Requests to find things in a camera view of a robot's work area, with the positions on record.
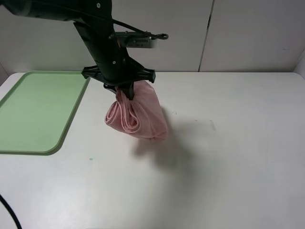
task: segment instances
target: folded fabric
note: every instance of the folded fabric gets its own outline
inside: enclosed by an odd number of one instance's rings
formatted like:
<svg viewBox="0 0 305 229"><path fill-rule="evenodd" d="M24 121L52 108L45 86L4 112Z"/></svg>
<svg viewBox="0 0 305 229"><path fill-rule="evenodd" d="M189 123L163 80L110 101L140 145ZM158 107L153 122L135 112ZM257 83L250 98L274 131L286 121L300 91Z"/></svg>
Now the folded fabric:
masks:
<svg viewBox="0 0 305 229"><path fill-rule="evenodd" d="M111 105L105 123L140 139L164 140L168 129L154 89L146 81L137 81L134 82L133 90L133 100L117 90L117 101Z"/></svg>

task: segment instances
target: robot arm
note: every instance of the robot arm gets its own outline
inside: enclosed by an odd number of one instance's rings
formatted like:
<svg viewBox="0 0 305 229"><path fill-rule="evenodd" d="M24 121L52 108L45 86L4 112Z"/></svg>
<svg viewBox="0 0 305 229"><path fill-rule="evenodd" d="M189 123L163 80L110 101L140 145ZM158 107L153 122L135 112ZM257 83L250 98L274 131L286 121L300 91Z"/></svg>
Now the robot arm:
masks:
<svg viewBox="0 0 305 229"><path fill-rule="evenodd" d="M168 35L143 32L112 19L112 0L2 0L0 4L18 16L74 21L96 63L85 67L82 75L103 82L106 89L115 92L118 87L132 100L133 82L154 82L154 70L132 59L127 47L151 48L156 39L166 40ZM114 23L135 32L115 32Z"/></svg>

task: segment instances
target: white wall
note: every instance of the white wall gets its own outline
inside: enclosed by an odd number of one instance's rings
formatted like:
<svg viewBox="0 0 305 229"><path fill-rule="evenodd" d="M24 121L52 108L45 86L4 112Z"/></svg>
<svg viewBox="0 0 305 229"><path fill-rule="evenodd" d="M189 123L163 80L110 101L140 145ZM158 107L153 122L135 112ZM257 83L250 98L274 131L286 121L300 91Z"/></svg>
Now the white wall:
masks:
<svg viewBox="0 0 305 229"><path fill-rule="evenodd" d="M300 57L299 63L296 66L294 72L300 74L305 79L305 51Z"/></svg>
<svg viewBox="0 0 305 229"><path fill-rule="evenodd" d="M197 71L212 0L113 0L114 19L153 33L168 33L155 49L131 57L159 71ZM0 8L0 63L9 73L82 70L94 65L72 22L16 17Z"/></svg>
<svg viewBox="0 0 305 229"><path fill-rule="evenodd" d="M200 70L293 71L304 12L304 0L215 0Z"/></svg>

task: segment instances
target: pink towel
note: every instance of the pink towel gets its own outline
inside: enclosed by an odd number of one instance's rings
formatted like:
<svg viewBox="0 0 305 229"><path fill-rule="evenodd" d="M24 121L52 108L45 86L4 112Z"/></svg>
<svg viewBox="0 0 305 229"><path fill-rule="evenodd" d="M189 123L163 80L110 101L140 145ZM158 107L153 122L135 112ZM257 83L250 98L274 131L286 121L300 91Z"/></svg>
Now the pink towel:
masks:
<svg viewBox="0 0 305 229"><path fill-rule="evenodd" d="M137 81L134 82L133 90L133 100L117 90L117 101L111 105L105 123L140 139L164 140L168 129L154 89L146 81Z"/></svg>

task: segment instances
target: green tray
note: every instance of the green tray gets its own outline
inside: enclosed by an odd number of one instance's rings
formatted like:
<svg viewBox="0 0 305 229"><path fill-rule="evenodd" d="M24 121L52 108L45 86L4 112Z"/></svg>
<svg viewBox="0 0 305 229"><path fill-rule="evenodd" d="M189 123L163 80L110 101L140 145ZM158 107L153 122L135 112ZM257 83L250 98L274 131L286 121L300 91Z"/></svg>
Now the green tray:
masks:
<svg viewBox="0 0 305 229"><path fill-rule="evenodd" d="M0 154L51 155L89 83L80 72L28 72L0 101Z"/></svg>

